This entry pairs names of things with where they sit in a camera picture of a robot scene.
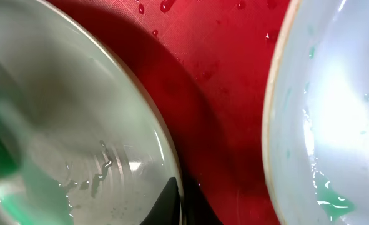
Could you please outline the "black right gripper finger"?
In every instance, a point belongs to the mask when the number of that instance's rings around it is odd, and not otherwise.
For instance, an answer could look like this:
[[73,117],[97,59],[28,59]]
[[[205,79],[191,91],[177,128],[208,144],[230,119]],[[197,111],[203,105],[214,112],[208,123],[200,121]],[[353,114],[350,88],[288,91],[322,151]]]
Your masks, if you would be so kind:
[[179,225],[180,195],[175,177],[170,177],[150,213],[140,225]]

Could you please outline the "white plate stained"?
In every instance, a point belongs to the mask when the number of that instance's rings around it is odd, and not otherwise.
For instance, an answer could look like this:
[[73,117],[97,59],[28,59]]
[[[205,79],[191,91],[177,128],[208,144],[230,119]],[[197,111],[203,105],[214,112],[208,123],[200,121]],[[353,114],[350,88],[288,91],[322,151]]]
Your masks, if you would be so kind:
[[0,224],[141,224],[171,177],[169,132],[130,69],[46,1],[0,1],[1,118],[21,165]]
[[262,160],[281,224],[369,224],[369,0],[289,3]]

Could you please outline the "red plastic tray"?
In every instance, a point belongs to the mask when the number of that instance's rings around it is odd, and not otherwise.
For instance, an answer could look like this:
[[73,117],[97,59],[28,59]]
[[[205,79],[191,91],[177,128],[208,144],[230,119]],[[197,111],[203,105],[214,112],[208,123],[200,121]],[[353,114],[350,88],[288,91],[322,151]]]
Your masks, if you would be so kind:
[[191,224],[277,224],[261,124],[287,1],[58,0],[152,96],[174,141]]

